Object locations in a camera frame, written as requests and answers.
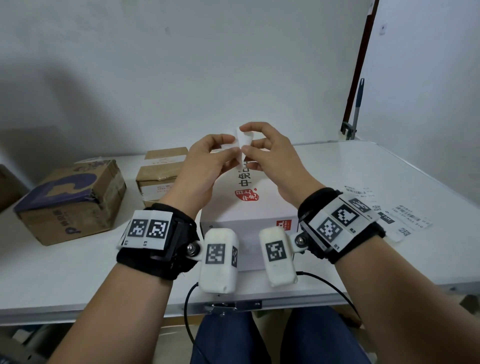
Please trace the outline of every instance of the mounting bolt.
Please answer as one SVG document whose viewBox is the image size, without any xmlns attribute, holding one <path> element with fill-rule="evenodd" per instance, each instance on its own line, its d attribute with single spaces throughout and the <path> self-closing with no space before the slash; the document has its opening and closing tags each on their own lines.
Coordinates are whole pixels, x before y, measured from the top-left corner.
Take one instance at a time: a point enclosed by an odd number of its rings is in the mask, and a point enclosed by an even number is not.
<svg viewBox="0 0 480 364">
<path fill-rule="evenodd" d="M 187 255 L 197 256 L 200 253 L 200 245 L 197 242 L 193 242 L 187 245 Z"/>
<path fill-rule="evenodd" d="M 295 238 L 295 245 L 297 245 L 299 248 L 305 248 L 308 244 L 307 244 L 307 240 L 299 235 Z"/>
</svg>

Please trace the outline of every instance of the finger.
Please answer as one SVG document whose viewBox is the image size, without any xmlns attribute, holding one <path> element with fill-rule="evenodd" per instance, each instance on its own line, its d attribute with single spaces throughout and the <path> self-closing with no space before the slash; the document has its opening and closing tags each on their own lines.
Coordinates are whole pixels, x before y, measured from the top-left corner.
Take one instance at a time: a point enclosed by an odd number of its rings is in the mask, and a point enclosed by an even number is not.
<svg viewBox="0 0 480 364">
<path fill-rule="evenodd" d="M 236 167 L 239 165 L 239 162 L 236 159 L 229 160 L 227 163 L 225 163 L 222 167 L 222 170 L 220 171 L 219 176 L 221 176 L 223 173 L 228 172 L 232 168 Z"/>
<path fill-rule="evenodd" d="M 258 164 L 257 162 L 250 162 L 245 165 L 247 168 L 251 170 L 260 170 L 263 171 L 262 166 Z"/>
<path fill-rule="evenodd" d="M 215 153 L 215 158 L 223 165 L 232 159 L 235 159 L 240 154 L 240 148 L 237 146 L 230 149 L 225 149 L 221 152 Z"/>
<path fill-rule="evenodd" d="M 198 144 L 202 150 L 208 150 L 210 152 L 214 146 L 232 144 L 234 142 L 235 137 L 230 134 L 209 134 L 200 139 L 194 146 Z"/>
<path fill-rule="evenodd" d="M 264 158 L 268 155 L 268 153 L 270 153 L 270 152 L 265 152 L 264 150 L 255 148 L 254 146 L 243 146 L 241 148 L 241 151 L 251 160 L 256 160 L 257 162 L 260 162 L 260 163 L 262 163 L 264 161 Z"/>
<path fill-rule="evenodd" d="M 272 142 L 267 138 L 252 140 L 252 146 L 258 149 L 272 149 Z"/>
<path fill-rule="evenodd" d="M 251 121 L 246 124 L 243 124 L 240 127 L 242 132 L 261 132 L 265 135 L 272 143 L 278 139 L 280 132 L 275 129 L 272 125 L 263 121 Z"/>
</svg>

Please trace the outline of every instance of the human hand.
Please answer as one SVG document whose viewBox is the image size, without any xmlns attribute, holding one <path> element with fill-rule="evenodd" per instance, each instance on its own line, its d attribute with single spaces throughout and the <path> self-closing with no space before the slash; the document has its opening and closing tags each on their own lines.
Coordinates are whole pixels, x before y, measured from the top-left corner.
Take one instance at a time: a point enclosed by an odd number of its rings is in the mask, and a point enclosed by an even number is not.
<svg viewBox="0 0 480 364">
<path fill-rule="evenodd" d="M 240 130 L 265 135 L 266 138 L 253 140 L 251 146 L 243 146 L 242 152 L 250 161 L 247 167 L 264 171 L 285 201 L 299 208 L 308 196 L 325 187 L 307 172 L 290 140 L 269 123 L 249 122 Z"/>
<path fill-rule="evenodd" d="M 210 153 L 222 144 L 232 144 L 235 137 L 228 134 L 210 134 L 190 148 L 183 167 L 170 191 L 160 202 L 170 205 L 195 219 L 198 212 L 212 198 L 213 184 L 226 171 L 238 165 L 235 159 L 240 148 Z"/>
</svg>

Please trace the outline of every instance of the black cable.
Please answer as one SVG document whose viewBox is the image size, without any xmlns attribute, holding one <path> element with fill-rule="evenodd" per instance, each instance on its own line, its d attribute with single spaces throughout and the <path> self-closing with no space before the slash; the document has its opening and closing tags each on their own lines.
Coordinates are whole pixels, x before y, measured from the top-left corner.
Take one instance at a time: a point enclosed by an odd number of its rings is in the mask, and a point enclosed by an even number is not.
<svg viewBox="0 0 480 364">
<path fill-rule="evenodd" d="M 332 287 L 335 291 L 337 291 L 337 293 L 340 294 L 340 296 L 342 296 L 345 301 L 347 301 L 347 303 L 351 306 L 351 308 L 353 308 L 353 311 L 355 311 L 355 313 L 358 315 L 358 317 L 360 317 L 360 314 L 359 312 L 357 311 L 357 309 L 355 308 L 355 305 L 352 303 L 352 301 L 350 301 L 348 299 L 348 297 L 346 295 L 343 294 L 342 291 L 340 291 L 337 287 L 335 287 L 332 283 L 330 283 L 329 281 L 323 279 L 323 278 L 320 278 L 319 276 L 316 276 L 312 273 L 308 273 L 308 272 L 297 272 L 297 276 L 309 276 L 309 277 L 313 277 L 313 278 L 317 278 L 318 280 L 321 280 L 323 283 L 326 283 L 328 284 L 330 287 Z"/>
<path fill-rule="evenodd" d="M 190 326 L 188 325 L 188 318 L 187 318 L 187 305 L 188 305 L 188 299 L 190 298 L 190 295 L 192 294 L 193 290 L 198 287 L 198 282 L 193 285 L 192 288 L 188 291 L 187 298 L 185 298 L 185 306 L 183 308 L 183 321 L 185 322 L 185 328 L 187 329 L 188 336 L 190 337 L 190 340 L 192 341 L 193 348 L 197 348 L 198 352 L 200 355 L 203 357 L 205 362 L 207 364 L 212 364 L 208 361 L 207 357 L 203 353 L 203 351 L 200 350 L 198 347 L 197 343 L 195 342 L 195 339 L 193 338 L 192 332 L 190 331 Z"/>
</svg>

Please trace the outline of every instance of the blue jeans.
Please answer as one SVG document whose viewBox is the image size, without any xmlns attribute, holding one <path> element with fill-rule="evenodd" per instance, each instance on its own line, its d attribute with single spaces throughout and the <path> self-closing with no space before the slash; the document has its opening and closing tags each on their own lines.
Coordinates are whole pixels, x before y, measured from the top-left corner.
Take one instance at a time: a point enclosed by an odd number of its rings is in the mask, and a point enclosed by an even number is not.
<svg viewBox="0 0 480 364">
<path fill-rule="evenodd" d="M 271 363 L 251 312 L 207 315 L 195 340 L 212 364 Z M 293 309 L 283 334 L 280 361 L 370 364 L 340 316 L 328 306 Z M 190 363 L 205 364 L 195 347 Z"/>
</svg>

